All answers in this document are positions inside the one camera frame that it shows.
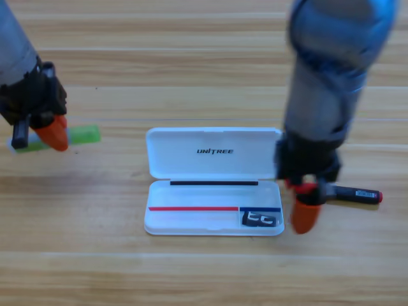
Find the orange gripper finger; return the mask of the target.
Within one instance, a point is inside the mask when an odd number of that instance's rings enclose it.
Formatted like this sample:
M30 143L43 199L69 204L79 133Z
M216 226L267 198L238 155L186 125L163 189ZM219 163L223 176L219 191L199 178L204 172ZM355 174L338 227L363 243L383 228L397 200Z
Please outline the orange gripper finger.
M36 128L34 132L50 148L64 152L68 149L67 120L64 115L54 115L54 121L46 127Z
M307 203L307 197L301 194L295 196L291 211L291 224L296 234L308 233L315 225L321 211L322 204Z

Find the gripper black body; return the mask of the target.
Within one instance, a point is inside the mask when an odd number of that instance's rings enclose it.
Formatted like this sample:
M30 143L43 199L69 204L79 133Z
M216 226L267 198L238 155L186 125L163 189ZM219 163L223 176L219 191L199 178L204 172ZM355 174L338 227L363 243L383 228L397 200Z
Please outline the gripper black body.
M337 149L342 145L342 129L336 128L325 140L308 140L286 129L275 147L277 178L295 189L296 199L306 205L322 205L328 199L327 184L336 181L341 162ZM317 186L301 192L303 178L313 175Z
M67 94L52 62L37 62L21 81L1 86L1 115L13 126L11 146L25 149L29 129L43 128L54 115L66 115Z

